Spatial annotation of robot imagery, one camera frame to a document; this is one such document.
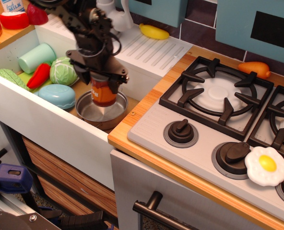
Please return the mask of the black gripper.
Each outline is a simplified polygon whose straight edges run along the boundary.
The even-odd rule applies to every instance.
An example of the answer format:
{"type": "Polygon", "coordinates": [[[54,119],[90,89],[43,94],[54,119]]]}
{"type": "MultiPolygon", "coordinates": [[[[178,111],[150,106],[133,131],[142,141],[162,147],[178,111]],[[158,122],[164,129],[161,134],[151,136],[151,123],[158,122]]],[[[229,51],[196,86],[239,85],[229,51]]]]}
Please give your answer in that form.
{"type": "Polygon", "coordinates": [[[70,58],[77,76],[88,85],[91,81],[90,72],[103,75],[108,79],[111,92],[117,94],[120,85],[129,81],[128,70],[115,58],[122,45],[119,44],[117,51],[114,51],[113,41],[119,42],[119,38],[112,33],[103,41],[94,35],[75,34],[74,37],[76,48],[68,50],[66,56],[70,58]]]}

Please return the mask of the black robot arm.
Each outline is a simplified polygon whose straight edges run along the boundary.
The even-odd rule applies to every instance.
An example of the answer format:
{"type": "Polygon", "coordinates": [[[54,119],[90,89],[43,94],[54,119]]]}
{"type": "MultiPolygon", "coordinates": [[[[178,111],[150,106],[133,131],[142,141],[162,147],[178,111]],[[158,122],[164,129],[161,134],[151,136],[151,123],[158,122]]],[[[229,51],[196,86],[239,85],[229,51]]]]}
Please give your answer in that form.
{"type": "Polygon", "coordinates": [[[111,33],[112,21],[103,10],[97,8],[94,0],[33,0],[31,3],[49,14],[59,17],[73,33],[76,49],[66,52],[70,63],[80,79],[88,84],[96,75],[107,81],[113,94],[119,86],[127,83],[128,70],[120,64],[115,55],[111,33]]]}

